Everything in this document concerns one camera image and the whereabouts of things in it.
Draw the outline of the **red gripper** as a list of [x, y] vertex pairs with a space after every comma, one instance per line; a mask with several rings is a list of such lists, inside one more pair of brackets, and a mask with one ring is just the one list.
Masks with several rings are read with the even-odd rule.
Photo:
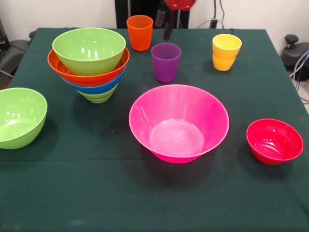
[[175, 27], [175, 13], [174, 10], [188, 11], [195, 4], [196, 0], [166, 0], [160, 2], [156, 17], [154, 20], [154, 26], [156, 28], [164, 28], [163, 39], [168, 41], [171, 37], [171, 33]]

